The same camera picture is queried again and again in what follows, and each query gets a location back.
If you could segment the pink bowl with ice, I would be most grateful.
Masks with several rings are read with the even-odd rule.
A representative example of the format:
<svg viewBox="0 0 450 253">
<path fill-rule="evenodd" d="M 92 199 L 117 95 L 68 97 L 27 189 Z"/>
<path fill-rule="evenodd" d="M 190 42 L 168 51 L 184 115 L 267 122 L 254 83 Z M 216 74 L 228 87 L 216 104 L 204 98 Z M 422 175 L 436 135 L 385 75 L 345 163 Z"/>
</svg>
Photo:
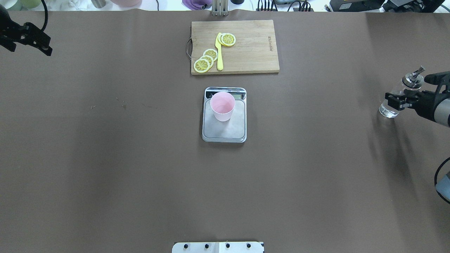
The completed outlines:
<svg viewBox="0 0 450 253">
<path fill-rule="evenodd" d="M 121 8 L 128 8 L 140 5 L 142 0 L 111 0 L 111 2 Z"/>
</svg>

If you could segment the green tumbler cup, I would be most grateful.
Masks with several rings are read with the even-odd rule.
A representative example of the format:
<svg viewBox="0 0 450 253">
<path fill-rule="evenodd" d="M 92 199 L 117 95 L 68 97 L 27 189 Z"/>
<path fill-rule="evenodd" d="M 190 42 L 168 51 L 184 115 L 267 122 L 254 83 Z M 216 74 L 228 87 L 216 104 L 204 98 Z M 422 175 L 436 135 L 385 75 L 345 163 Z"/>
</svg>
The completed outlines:
<svg viewBox="0 0 450 253">
<path fill-rule="evenodd" d="M 21 0 L 20 2 L 27 9 L 36 8 L 41 5 L 41 0 Z"/>
</svg>

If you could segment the aluminium frame post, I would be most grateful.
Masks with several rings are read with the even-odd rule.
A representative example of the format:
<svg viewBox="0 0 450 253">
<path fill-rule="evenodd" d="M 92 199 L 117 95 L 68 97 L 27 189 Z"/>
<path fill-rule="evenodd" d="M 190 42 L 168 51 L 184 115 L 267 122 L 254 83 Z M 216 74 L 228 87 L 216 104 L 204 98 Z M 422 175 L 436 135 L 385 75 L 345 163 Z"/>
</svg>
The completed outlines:
<svg viewBox="0 0 450 253">
<path fill-rule="evenodd" d="M 212 0 L 212 16 L 225 17 L 229 14 L 229 0 Z"/>
</svg>

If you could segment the bamboo cutting board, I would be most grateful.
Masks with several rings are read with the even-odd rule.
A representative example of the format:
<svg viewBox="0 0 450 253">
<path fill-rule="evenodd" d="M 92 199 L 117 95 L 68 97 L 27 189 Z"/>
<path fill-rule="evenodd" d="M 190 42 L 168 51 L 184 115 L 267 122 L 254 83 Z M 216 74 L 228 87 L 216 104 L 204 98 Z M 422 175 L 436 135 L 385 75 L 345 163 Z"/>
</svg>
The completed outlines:
<svg viewBox="0 0 450 253">
<path fill-rule="evenodd" d="M 192 75 L 198 75 L 193 64 L 208 48 L 215 48 L 218 33 L 236 38 L 232 46 L 221 47 L 223 69 L 214 65 L 206 72 L 213 74 L 278 73 L 280 71 L 273 20 L 193 21 L 191 23 Z"/>
</svg>

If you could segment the pink plastic cup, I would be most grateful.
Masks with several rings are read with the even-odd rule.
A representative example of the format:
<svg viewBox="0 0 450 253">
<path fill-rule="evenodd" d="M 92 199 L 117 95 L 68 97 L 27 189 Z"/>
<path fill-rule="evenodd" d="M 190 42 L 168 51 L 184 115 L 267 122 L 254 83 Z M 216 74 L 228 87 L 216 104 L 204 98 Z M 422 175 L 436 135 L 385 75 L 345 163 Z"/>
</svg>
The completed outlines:
<svg viewBox="0 0 450 253">
<path fill-rule="evenodd" d="M 215 118 L 218 121 L 225 122 L 231 119 L 235 108 L 235 98 L 231 93 L 218 92 L 212 96 L 210 106 Z"/>
</svg>

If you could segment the silver digital kitchen scale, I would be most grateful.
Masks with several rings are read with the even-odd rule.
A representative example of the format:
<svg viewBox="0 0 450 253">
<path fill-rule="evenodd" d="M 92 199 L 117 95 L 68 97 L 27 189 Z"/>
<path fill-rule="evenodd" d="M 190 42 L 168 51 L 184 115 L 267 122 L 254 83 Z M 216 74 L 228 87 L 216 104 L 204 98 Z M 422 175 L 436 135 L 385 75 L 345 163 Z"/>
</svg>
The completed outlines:
<svg viewBox="0 0 450 253">
<path fill-rule="evenodd" d="M 202 139 L 244 143 L 247 136 L 246 95 L 242 87 L 208 87 L 204 92 Z"/>
</svg>

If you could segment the lemon slice middle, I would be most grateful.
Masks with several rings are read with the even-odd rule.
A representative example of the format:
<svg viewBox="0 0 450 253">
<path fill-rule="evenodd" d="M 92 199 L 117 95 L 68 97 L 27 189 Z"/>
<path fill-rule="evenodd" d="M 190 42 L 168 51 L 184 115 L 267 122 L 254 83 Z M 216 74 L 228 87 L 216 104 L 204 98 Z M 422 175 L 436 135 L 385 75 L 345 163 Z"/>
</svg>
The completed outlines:
<svg viewBox="0 0 450 253">
<path fill-rule="evenodd" d="M 214 62 L 215 62 L 214 58 L 213 58 L 212 56 L 208 56 L 208 55 L 206 55 L 206 56 L 201 56 L 199 59 L 206 60 L 206 61 L 208 62 L 208 67 L 209 67 L 209 68 L 211 68 L 212 65 L 213 65 Z"/>
</svg>

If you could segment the clear glass sauce bottle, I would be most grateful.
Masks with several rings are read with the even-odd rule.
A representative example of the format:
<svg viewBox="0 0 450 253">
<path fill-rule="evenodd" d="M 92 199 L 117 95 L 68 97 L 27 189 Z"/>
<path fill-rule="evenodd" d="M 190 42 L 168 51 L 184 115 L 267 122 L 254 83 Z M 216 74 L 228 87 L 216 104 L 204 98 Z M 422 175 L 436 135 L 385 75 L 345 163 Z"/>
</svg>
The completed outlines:
<svg viewBox="0 0 450 253">
<path fill-rule="evenodd" d="M 403 96 L 405 91 L 418 91 L 423 85 L 424 77 L 421 75 L 425 71 L 425 68 L 421 66 L 418 70 L 406 73 L 399 83 L 394 85 L 390 93 L 396 96 Z M 397 117 L 399 110 L 388 105 L 388 99 L 384 99 L 383 103 L 379 107 L 381 115 L 387 118 Z"/>
</svg>

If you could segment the yellow plastic knife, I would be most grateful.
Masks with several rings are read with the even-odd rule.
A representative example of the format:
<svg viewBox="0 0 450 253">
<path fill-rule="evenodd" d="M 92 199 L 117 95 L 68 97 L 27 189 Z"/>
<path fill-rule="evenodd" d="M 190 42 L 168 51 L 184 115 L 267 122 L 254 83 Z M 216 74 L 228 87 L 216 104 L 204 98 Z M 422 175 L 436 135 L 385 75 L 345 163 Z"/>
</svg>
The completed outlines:
<svg viewBox="0 0 450 253">
<path fill-rule="evenodd" d="M 220 37 L 221 37 L 222 33 L 218 33 L 215 39 L 215 48 L 217 49 L 217 70 L 218 71 L 222 71 L 224 68 L 223 65 L 223 59 L 222 59 L 222 51 L 221 51 L 221 46 L 222 44 L 220 43 Z"/>
</svg>

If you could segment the lemon slice lower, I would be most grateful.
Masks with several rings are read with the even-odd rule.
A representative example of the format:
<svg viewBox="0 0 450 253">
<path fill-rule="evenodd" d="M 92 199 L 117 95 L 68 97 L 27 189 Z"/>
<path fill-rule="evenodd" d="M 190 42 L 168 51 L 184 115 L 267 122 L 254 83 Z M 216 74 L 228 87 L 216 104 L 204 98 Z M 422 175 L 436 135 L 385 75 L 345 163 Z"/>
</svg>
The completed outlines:
<svg viewBox="0 0 450 253">
<path fill-rule="evenodd" d="M 203 56 L 210 56 L 214 61 L 218 58 L 218 51 L 214 48 L 208 48 L 204 51 Z"/>
</svg>

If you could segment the purple cloth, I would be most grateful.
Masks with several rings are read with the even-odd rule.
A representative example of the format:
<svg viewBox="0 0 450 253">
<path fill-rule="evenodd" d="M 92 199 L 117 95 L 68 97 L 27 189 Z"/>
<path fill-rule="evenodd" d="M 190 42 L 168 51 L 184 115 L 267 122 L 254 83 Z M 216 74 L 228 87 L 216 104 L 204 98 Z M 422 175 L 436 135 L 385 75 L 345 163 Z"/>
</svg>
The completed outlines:
<svg viewBox="0 0 450 253">
<path fill-rule="evenodd" d="M 203 10 L 212 5 L 212 0 L 182 0 L 182 4 L 190 10 Z"/>
</svg>

